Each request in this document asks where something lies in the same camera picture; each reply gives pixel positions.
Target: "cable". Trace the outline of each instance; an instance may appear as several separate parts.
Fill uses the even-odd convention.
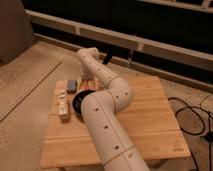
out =
[[[202,104],[204,103],[204,101],[206,100],[206,99],[208,99],[209,97],[211,97],[213,94],[209,94],[208,96],[206,96],[201,102],[200,102],[200,104],[199,104],[199,106],[200,106],[200,108],[202,108]]]
[[[192,156],[192,159],[193,159],[193,161],[194,161],[195,168],[196,168],[196,169],[190,169],[190,171],[200,171],[200,169],[199,169],[199,167],[198,167],[198,164],[197,164],[197,160],[196,160],[196,158],[195,158],[195,155],[193,154],[193,152],[192,152],[191,149],[189,149],[189,150],[190,150],[190,152],[191,152],[191,156]]]
[[[211,132],[211,120],[213,120],[213,113],[210,112],[210,111],[208,111],[208,110],[206,110],[206,109],[204,109],[204,108],[202,107],[202,104],[204,103],[204,101],[205,101],[206,99],[208,99],[210,96],[212,96],[212,94],[209,94],[208,96],[206,96],[206,97],[200,102],[199,106],[191,106],[191,105],[189,105],[187,102],[185,102],[184,100],[182,100],[182,99],[180,99],[180,98],[178,98],[178,97],[170,97],[170,98],[168,98],[168,100],[170,100],[170,101],[171,101],[171,100],[175,100],[175,101],[178,101],[178,102],[180,102],[180,103],[182,103],[182,104],[185,105],[184,107],[178,109],[178,110],[175,112],[175,116],[176,116],[176,117],[178,117],[178,115],[179,115],[182,111],[184,111],[184,110],[186,110],[186,109],[189,109],[189,110],[191,110],[191,111],[193,112],[193,114],[195,114],[195,116],[196,116],[196,117],[200,120],[200,122],[202,123],[202,129],[201,129],[200,131],[198,131],[198,132],[189,132],[189,131],[187,131],[186,129],[180,127],[181,130],[182,130],[183,132],[185,132],[185,133],[187,133],[187,134],[189,134],[189,135],[199,136],[199,135],[203,134],[203,133],[205,132],[205,130],[206,130],[206,126],[205,126],[205,122],[204,122],[203,118],[200,116],[200,114],[199,114],[195,109],[198,109],[198,110],[202,111],[204,114],[207,114],[207,115],[208,115],[208,133],[207,133],[204,137],[205,137],[205,140],[209,142],[209,171],[212,171],[212,157],[211,157],[211,145],[212,145],[211,143],[212,143],[212,141],[211,141],[211,140],[207,140],[207,138],[209,138],[209,137],[207,137],[207,136],[208,136],[208,134],[212,133],[212,132]],[[199,167],[198,167],[198,163],[197,163],[197,160],[196,160],[196,158],[195,158],[195,155],[193,154],[193,152],[192,152],[191,150],[190,150],[190,152],[191,152],[191,156],[192,156],[192,159],[193,159],[194,164],[195,164],[195,167],[196,167],[196,169],[190,169],[190,171],[195,171],[195,170],[196,170],[196,171],[199,171]]]

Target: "black wall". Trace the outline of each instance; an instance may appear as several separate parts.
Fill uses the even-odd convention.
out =
[[[25,8],[213,53],[213,14],[136,0],[23,0]]]

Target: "wooden table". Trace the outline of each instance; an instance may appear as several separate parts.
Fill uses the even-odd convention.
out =
[[[188,157],[190,151],[157,77],[131,77],[131,105],[117,117],[145,160]],[[40,165],[42,168],[99,164],[86,125],[76,115],[68,123],[58,117],[57,95],[67,81],[58,81],[49,115]]]

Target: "floor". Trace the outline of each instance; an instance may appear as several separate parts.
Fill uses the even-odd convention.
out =
[[[49,72],[42,80],[38,81],[29,92],[23,92],[22,100],[9,113],[9,115],[0,123],[0,171],[43,171],[39,167],[42,143],[45,136],[45,130],[48,121],[48,112],[51,106],[52,92],[57,80],[78,78],[80,75],[80,64],[75,57],[75,53],[65,50],[45,42],[38,42],[39,46],[48,48],[49,55],[51,51],[57,51],[60,54],[61,63]],[[119,74],[128,76],[145,75],[144,73],[133,71],[114,64],[108,65]],[[6,84],[16,84],[16,80],[27,81],[33,76],[26,77],[25,72],[18,73],[11,82],[0,81]],[[192,105],[198,105],[207,95],[207,92],[196,90],[184,85],[161,79],[161,83],[168,97],[176,96],[186,100]],[[203,106],[213,111],[213,97],[209,97]],[[177,110],[180,105],[171,102],[172,108]],[[199,129],[200,123],[189,112],[184,113],[178,119],[181,126],[189,130]],[[194,152],[201,171],[208,170],[208,143],[199,137],[188,136],[184,134],[190,148]],[[149,166],[153,171],[187,171],[195,168],[191,158],[171,159],[167,161],[149,161]],[[58,169],[46,169],[47,171],[56,171]],[[67,168],[68,171],[103,171],[102,166],[85,166]]]

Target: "white robotic arm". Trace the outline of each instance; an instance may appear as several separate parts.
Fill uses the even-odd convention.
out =
[[[132,100],[128,83],[96,59],[96,48],[81,49],[77,56],[83,65],[82,79],[97,76],[105,90],[87,95],[81,112],[106,171],[149,171],[135,145],[128,137],[115,113]]]

